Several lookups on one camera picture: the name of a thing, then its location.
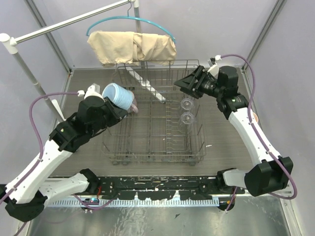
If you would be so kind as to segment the lilac ceramic mug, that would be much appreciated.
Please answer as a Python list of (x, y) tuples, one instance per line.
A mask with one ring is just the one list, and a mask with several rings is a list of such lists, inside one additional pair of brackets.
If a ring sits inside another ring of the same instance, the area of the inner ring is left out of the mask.
[(130, 105), (130, 108), (129, 108), (129, 110), (128, 110), (128, 112), (129, 113), (138, 113), (139, 112), (139, 110), (138, 110), (138, 108), (137, 108), (137, 102), (136, 102), (136, 98), (135, 98), (135, 95), (134, 95), (134, 93), (133, 92), (131, 92), (131, 94), (132, 94), (132, 103), (131, 103), (131, 105)]

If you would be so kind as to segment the blue ceramic mug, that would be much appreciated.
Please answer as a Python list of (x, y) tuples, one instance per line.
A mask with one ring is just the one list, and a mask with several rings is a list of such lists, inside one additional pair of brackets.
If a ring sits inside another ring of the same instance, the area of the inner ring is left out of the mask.
[(124, 110), (129, 110), (134, 100), (134, 95), (130, 90), (116, 83), (108, 84), (102, 92), (102, 97), (108, 97), (114, 105)]

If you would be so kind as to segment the clear faceted glass cup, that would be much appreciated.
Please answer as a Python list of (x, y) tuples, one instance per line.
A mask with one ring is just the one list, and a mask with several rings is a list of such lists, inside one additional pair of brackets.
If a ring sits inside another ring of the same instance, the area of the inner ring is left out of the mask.
[(181, 101), (180, 107), (179, 107), (181, 113), (192, 112), (194, 108), (195, 108), (195, 103), (190, 98), (184, 98)]

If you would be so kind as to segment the pink ceramic mug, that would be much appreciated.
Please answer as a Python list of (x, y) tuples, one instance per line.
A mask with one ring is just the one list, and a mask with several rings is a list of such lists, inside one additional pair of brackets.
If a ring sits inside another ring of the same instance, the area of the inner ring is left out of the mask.
[(255, 121), (256, 121), (256, 122), (259, 122), (259, 118), (258, 118), (257, 114), (256, 114), (256, 113), (253, 113), (253, 116), (254, 116)]

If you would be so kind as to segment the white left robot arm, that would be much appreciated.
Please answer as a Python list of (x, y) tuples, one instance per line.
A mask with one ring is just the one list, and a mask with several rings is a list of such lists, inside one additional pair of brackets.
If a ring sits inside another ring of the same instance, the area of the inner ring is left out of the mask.
[(6, 203), (7, 213), (22, 222), (39, 216), (45, 207), (76, 193), (92, 195), (98, 191), (99, 178), (90, 170), (83, 169), (72, 177), (44, 186), (50, 174), (80, 146), (118, 124), (128, 114), (108, 97), (98, 93), (87, 95), (80, 90), (72, 95), (83, 97), (77, 112), (60, 122), (43, 143), (38, 130), (39, 154), (7, 185), (0, 188), (0, 201)]

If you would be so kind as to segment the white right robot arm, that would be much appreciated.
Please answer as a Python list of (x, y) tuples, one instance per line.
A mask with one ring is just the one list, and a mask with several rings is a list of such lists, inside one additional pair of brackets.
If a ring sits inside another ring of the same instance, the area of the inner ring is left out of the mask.
[(214, 77), (203, 66), (174, 83), (180, 91), (196, 99), (203, 95), (214, 97), (218, 109), (232, 124), (245, 144), (253, 168), (241, 171), (230, 168), (217, 172), (216, 188), (226, 194), (240, 187), (256, 197), (283, 190), (293, 169), (290, 157), (282, 157), (271, 145), (256, 122), (248, 100), (238, 92), (238, 73), (232, 66), (223, 66)]

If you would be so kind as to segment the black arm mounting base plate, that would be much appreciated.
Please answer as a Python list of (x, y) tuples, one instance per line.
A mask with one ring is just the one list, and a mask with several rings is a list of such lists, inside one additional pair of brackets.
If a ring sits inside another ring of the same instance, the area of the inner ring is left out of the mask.
[(179, 194), (180, 200), (211, 200), (214, 195), (231, 195), (234, 187), (219, 189), (213, 176), (143, 176), (143, 177), (100, 177), (93, 192), (78, 195), (96, 195), (104, 200), (150, 199), (171, 200)]

